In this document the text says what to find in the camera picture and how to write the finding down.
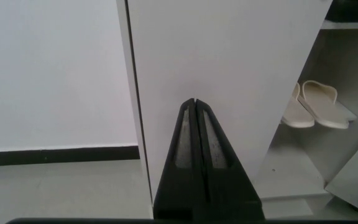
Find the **white slipper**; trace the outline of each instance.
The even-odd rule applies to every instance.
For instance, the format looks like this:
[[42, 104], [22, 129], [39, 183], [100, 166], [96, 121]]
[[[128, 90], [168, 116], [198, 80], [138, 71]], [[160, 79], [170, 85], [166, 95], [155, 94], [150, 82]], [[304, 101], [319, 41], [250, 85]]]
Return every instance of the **white slipper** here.
[[302, 84], [299, 102], [321, 125], [346, 129], [349, 122], [344, 113], [335, 105], [337, 91], [332, 86], [308, 80]]
[[282, 122], [293, 128], [309, 128], [314, 125], [312, 115], [298, 101], [300, 93], [299, 83], [296, 83], [292, 96], [285, 109]]

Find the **gray tile floor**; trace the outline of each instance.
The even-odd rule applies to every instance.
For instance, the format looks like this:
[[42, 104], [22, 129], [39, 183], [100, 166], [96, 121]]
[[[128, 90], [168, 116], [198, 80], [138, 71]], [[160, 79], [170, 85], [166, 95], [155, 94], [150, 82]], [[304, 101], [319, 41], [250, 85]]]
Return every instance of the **gray tile floor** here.
[[18, 217], [150, 218], [139, 160], [0, 166], [0, 224]]

